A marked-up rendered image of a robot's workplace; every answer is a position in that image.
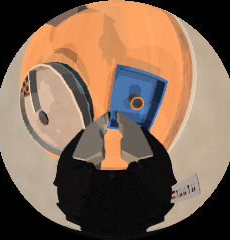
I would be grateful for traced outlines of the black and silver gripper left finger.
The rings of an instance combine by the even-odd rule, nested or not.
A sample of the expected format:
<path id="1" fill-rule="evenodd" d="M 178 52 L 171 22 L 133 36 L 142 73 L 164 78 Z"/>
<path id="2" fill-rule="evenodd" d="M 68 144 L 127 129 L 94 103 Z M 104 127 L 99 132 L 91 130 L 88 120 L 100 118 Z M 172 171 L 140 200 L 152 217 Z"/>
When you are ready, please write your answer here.
<path id="1" fill-rule="evenodd" d="M 64 148 L 57 164 L 57 173 L 53 184 L 58 186 L 60 179 L 69 171 L 85 169 L 92 162 L 96 169 L 101 170 L 105 159 L 106 125 L 110 122 L 111 112 L 105 112 L 94 122 L 82 129 Z"/>

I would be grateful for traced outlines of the grey round turntable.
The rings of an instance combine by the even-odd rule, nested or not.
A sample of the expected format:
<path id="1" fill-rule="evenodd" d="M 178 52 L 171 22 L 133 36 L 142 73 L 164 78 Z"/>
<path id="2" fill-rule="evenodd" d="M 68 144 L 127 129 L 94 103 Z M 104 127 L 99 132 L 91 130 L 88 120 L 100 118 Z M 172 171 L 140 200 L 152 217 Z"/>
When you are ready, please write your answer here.
<path id="1" fill-rule="evenodd" d="M 19 97 L 22 119 L 33 139 L 60 157 L 73 137 L 94 120 L 89 90 L 79 73 L 68 64 L 42 63 L 27 74 L 30 95 L 24 98 L 20 89 Z"/>

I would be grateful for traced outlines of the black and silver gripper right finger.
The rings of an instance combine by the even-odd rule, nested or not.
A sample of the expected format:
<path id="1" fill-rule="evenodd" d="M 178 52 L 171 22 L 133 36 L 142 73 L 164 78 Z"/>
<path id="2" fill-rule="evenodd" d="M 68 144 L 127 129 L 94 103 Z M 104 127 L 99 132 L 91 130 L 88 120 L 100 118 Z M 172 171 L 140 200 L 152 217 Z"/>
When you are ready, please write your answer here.
<path id="1" fill-rule="evenodd" d="M 170 156 L 161 144 L 145 127 L 115 111 L 119 123 L 121 159 L 127 162 L 136 161 L 138 168 L 150 168 L 165 175 L 171 186 L 177 183 L 173 174 Z"/>

